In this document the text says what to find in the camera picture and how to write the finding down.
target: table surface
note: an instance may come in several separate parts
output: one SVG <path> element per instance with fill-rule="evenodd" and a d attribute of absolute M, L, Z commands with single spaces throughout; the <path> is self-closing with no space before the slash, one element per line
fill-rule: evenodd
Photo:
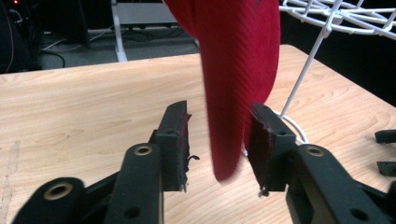
<path fill-rule="evenodd" d="M 281 46 L 267 105 L 281 110 L 307 55 Z M 187 193 L 166 192 L 165 223 L 291 223 L 285 193 L 259 198 L 246 160 L 227 184 L 213 176 L 200 56 L 110 63 L 0 76 L 0 223 L 60 176 L 86 186 L 120 169 L 127 148 L 149 140 L 165 108 L 187 100 L 192 161 Z M 314 61 L 287 113 L 310 143 L 326 147 L 352 177 L 387 191 L 395 178 L 377 161 L 395 161 L 396 145 L 374 132 L 396 127 L 396 108 Z"/>

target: red cloth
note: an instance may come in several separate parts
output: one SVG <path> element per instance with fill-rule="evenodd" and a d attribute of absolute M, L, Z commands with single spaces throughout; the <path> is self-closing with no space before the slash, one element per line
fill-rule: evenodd
<path fill-rule="evenodd" d="M 164 0 L 199 40 L 214 172 L 237 169 L 250 108 L 264 103 L 276 78 L 280 44 L 277 0 Z"/>

